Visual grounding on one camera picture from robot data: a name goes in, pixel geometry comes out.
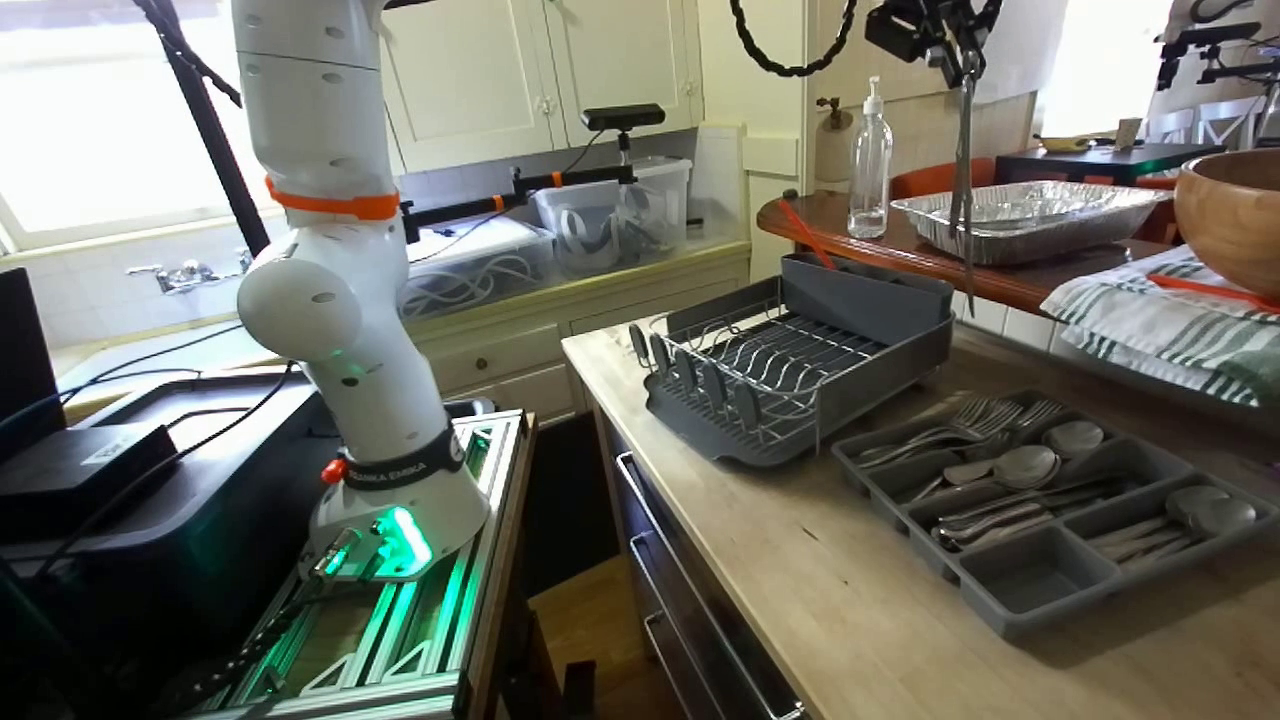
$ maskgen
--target baking tray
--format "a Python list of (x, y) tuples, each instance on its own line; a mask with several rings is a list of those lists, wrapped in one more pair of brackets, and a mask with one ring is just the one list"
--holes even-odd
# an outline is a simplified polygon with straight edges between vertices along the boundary
[(947, 360), (950, 294), (786, 257), (774, 281), (669, 315), (633, 343), (647, 412), (712, 459), (774, 468)]
[[(850, 487), (865, 494), (870, 508), (908, 541), (908, 550), (919, 552), (919, 560), (947, 585), (956, 585), (967, 608), (1009, 639), (1061, 624), (1125, 587), (1146, 585), (1152, 577), (1200, 566), (1274, 526), (1272, 504), (1202, 476), (1175, 452), (1120, 436), (1050, 395), (1016, 393), (995, 401), (1055, 412), (1039, 412), (1035, 423), (1009, 423), (982, 442), (956, 442), (887, 464), (870, 459), (877, 450), (901, 450), (923, 428), (967, 423), (972, 410), (993, 406), (972, 395), (972, 406), (950, 406), (929, 421), (836, 442), (830, 456), (842, 464)], [(1061, 498), (1065, 504), (995, 526), (972, 544), (950, 544), (940, 536), (947, 520), (1009, 504), (1012, 498), (1012, 487), (999, 484), (965, 484), (956, 494), (919, 502), (919, 487), (931, 484), (940, 468), (999, 456), (1016, 445), (1050, 445), (1055, 428), (1079, 421), (1101, 428), (1101, 445), (1091, 452), (1065, 456), (1055, 479), (1035, 498)], [(1254, 518), (1216, 533), (1187, 533), (1187, 526), (1171, 513), (1171, 498), (1187, 487), (1233, 504), (1244, 502)]]
[[(1168, 193), (1125, 183), (982, 183), (972, 189), (972, 264), (1042, 264), (1094, 244), (1129, 241)], [(892, 200), (915, 235), (965, 261), (950, 235), (950, 193)]]

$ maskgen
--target wooden table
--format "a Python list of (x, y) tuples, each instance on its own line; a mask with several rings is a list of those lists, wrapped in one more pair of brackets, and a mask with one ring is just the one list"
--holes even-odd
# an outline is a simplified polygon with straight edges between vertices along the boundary
[(757, 211), (757, 226), (763, 231), (786, 235), (805, 247), (842, 257), (867, 267), (887, 267), (887, 272), (915, 272), (931, 281), (947, 281), (956, 290), (972, 290), (976, 298), (1039, 314), (1039, 302), (1087, 272), (1103, 272), (1125, 264), (1129, 257), (1152, 257), (1163, 252), (1168, 244), (1146, 244), (1146, 241), (1114, 241), (1087, 247), (1079, 257), (1055, 261), (1055, 264), (1027, 264), (1027, 267), (965, 267), (965, 261), (936, 252), (923, 244), (908, 216), (892, 211), (887, 216), (887, 235), (883, 241), (850, 241), (849, 230), (849, 197), (842, 193), (816, 193), (798, 200), (771, 200)]
[[(712, 464), (643, 410), (624, 328), (573, 335), (565, 352), (601, 423), (626, 445), (813, 715), (1274, 715), (1280, 536), (1009, 644), (849, 487), (830, 456), (782, 472)], [(1280, 502), (1274, 423), (1178, 410), (967, 328), (956, 328), (950, 360), (923, 390), (867, 423), (956, 390), (1061, 395), (1125, 436), (1175, 450), (1202, 472)]]
[(1135, 183), (1139, 176), (1171, 171), (1182, 160), (1221, 151), (1221, 145), (1135, 145), (1120, 151), (1114, 145), (1094, 145), (1079, 158), (1016, 151), (995, 158), (995, 183), (1012, 182), (1113, 182)]

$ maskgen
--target gray cutlery tray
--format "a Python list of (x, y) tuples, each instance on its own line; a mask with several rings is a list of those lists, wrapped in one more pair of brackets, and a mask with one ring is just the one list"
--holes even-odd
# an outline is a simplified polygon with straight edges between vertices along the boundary
[[(1035, 445), (1050, 423), (1079, 421), (1067, 406), (1065, 415), (1042, 421), (1009, 445), (988, 445), (988, 456), (999, 456), (1012, 445)], [(908, 421), (901, 428), (859, 434), (830, 445), (842, 464), (850, 487), (870, 502), (870, 508), (936, 569), (947, 585), (959, 587), (965, 605), (1004, 639), (1027, 638), (1035, 629), (1061, 624), (1125, 587), (1146, 585), (1163, 572), (1200, 566), (1264, 527), (1274, 526), (1274, 508), (1264, 502), (1202, 476), (1194, 464), (1103, 428), (1103, 445), (1087, 456), (1065, 459), (1061, 476), (1047, 487), (1087, 484), (1109, 487), (1101, 502), (1085, 508), (1042, 513), (1019, 526), (1009, 536), (993, 536), (976, 550), (947, 550), (931, 527), (947, 513), (981, 508), (1009, 487), (976, 484), (956, 487), (947, 498), (911, 498), (947, 464), (976, 459), (965, 450), (931, 450), (908, 459), (892, 459), (870, 468), (865, 459), (867, 450), (897, 450), (915, 436), (923, 423)], [(1216, 536), (1200, 536), (1187, 550), (1120, 566), (1101, 550), (1103, 533), (1132, 527), (1139, 520), (1171, 520), (1163, 498), (1175, 487), (1209, 484), (1254, 508), (1254, 520), (1244, 527), (1228, 527)]]

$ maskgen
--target bowl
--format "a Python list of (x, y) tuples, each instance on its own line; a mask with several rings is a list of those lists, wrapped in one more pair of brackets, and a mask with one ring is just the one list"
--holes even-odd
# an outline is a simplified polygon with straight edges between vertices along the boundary
[(1171, 211), (1211, 272), (1280, 302), (1280, 151), (1187, 160), (1171, 189)]

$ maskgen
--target gray dish rack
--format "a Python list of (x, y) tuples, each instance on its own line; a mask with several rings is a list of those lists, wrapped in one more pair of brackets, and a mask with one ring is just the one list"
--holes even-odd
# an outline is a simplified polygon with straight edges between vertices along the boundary
[(950, 294), (786, 257), (774, 281), (669, 315), (633, 343), (647, 412), (712, 459), (774, 468), (950, 352)]
[[(999, 456), (1012, 445), (1042, 445), (1055, 423), (1087, 421), (1067, 406), (1019, 393), (1004, 395), (1016, 406), (1050, 406), (1055, 415), (1042, 415), (1030, 428), (1004, 434), (976, 445), (945, 445), (911, 452), (887, 464), (870, 464), (870, 450), (897, 450), (919, 428), (956, 421), (956, 412), (929, 412), (929, 421), (908, 421), (901, 428), (859, 434), (830, 445), (830, 456), (842, 464), (849, 484), (870, 502), (870, 508), (915, 550), (915, 557), (936, 569), (965, 605), (1004, 639), (1022, 639), (1039, 629), (1065, 624), (1076, 614), (1103, 605), (1109, 595), (1146, 585), (1163, 572), (1200, 566), (1254, 533), (1274, 526), (1274, 508), (1202, 476), (1175, 452), (1120, 436), (1103, 428), (1103, 445), (1065, 459), (1061, 476), (1039, 487), (1039, 502), (1061, 494), (1079, 494), (1071, 504), (1047, 502), (1039, 513), (1019, 518), (1012, 527), (995, 533), (982, 544), (956, 550), (940, 536), (945, 518), (965, 518), (976, 508), (995, 508), (1019, 502), (1019, 494), (999, 484), (972, 484), (947, 498), (919, 502), (919, 487), (940, 476), (947, 464)], [(1254, 508), (1253, 526), (1235, 526), (1211, 536), (1192, 536), (1187, 544), (1163, 544), (1152, 557), (1114, 557), (1125, 533), (1139, 526), (1175, 526), (1168, 498), (1182, 487), (1211, 487), (1228, 502)]]

